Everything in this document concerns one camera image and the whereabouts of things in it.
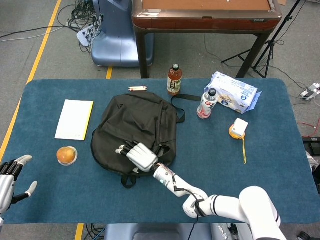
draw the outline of table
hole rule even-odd
[[[148,33],[254,34],[255,43],[237,78],[244,78],[282,18],[277,0],[133,0],[141,78],[148,78],[145,35]]]
[[[183,79],[181,93],[201,95],[209,79]],[[262,91],[256,109],[241,115],[220,104],[209,119],[196,114],[198,102],[175,99],[186,113],[177,125],[177,156],[170,168],[208,195],[238,197],[248,186],[264,188],[283,223],[320,220],[320,199],[286,86],[279,79],[244,79]],[[92,132],[113,96],[129,86],[169,101],[166,79],[136,80],[34,80],[24,90],[17,119],[3,161],[25,154],[33,156],[16,183],[16,194],[33,181],[38,187],[31,198],[12,205],[7,224],[22,223],[193,223],[178,198],[152,177],[137,179],[125,189],[121,177],[100,167],[92,157]],[[55,139],[65,99],[94,101],[85,141]],[[229,136],[236,118],[249,122],[243,164],[242,141]],[[71,166],[58,163],[60,147],[74,146],[78,158]],[[201,223],[231,223],[211,216]]]

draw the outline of tripod stand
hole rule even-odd
[[[274,34],[274,36],[272,37],[271,40],[268,40],[265,45],[266,48],[265,50],[263,51],[262,55],[260,56],[260,58],[258,59],[258,61],[256,62],[256,64],[254,66],[251,66],[251,68],[262,78],[266,78],[267,75],[268,75],[268,70],[269,70],[269,65],[270,65],[270,60],[271,58],[274,59],[274,47],[275,47],[275,44],[276,44],[276,38],[278,37],[278,35],[280,34],[280,32],[282,31],[282,29],[284,28],[284,26],[286,25],[287,22],[289,22],[293,16],[292,16],[292,13],[295,11],[295,9],[297,8],[297,6],[299,5],[299,3],[301,2],[301,0],[297,0],[294,4],[294,6],[292,7],[292,9],[290,10],[290,12],[288,13],[288,15],[284,18],[283,22],[281,23],[279,29],[276,31],[276,33]],[[231,59],[234,59],[234,58],[240,58],[242,61],[245,61],[245,59],[242,57],[243,54],[246,54],[248,52],[250,52],[251,49],[247,50],[247,51],[243,51],[235,56],[232,56],[226,60],[223,60],[221,63],[225,63]],[[257,67],[259,66],[260,62],[262,61],[262,59],[264,58],[264,56],[267,54],[267,52],[269,51],[268,53],[268,56],[267,56],[267,62],[266,62],[266,68],[265,68],[265,73],[264,75],[261,74],[260,71],[257,70]]]

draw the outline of backpack handle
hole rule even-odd
[[[186,120],[186,112],[185,110],[183,110],[182,108],[179,108],[179,107],[176,107],[174,104],[173,104],[173,100],[174,99],[186,99],[186,100],[189,100],[189,101],[195,101],[195,102],[200,102],[201,101],[201,97],[200,96],[195,96],[195,95],[189,95],[189,94],[178,94],[178,95],[174,95],[172,98],[171,98],[171,104],[172,106],[174,106],[174,108],[176,110],[180,110],[183,112],[182,116],[181,117],[177,117],[178,120],[176,121],[178,124],[179,123],[183,123],[185,120]]]
[[[128,175],[122,175],[121,177],[121,183],[126,189],[131,189],[134,185],[136,185],[136,176],[128,176]]]

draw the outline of white notepad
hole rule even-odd
[[[65,100],[55,139],[85,140],[93,101]]]

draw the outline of blue table mat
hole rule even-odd
[[[183,79],[181,93],[200,96],[209,79]],[[209,119],[196,114],[198,102],[175,99],[186,112],[177,126],[177,156],[170,168],[208,196],[239,197],[249,186],[264,188],[283,223],[320,220],[320,199],[297,128],[285,84],[279,79],[242,79],[262,91],[255,110],[241,115],[217,104]],[[92,132],[113,96],[130,86],[147,86],[170,101],[166,79],[136,80],[34,80],[24,90],[14,129],[3,162],[32,155],[16,183],[16,194],[33,181],[38,187],[31,198],[12,205],[6,223],[193,223],[178,198],[153,177],[137,180],[125,189],[121,177],[100,167],[90,149]],[[85,141],[55,139],[65,99],[94,101]],[[236,118],[249,122],[242,140],[229,136]],[[73,146],[78,158],[62,166],[57,150]],[[234,222],[210,216],[202,223]]]

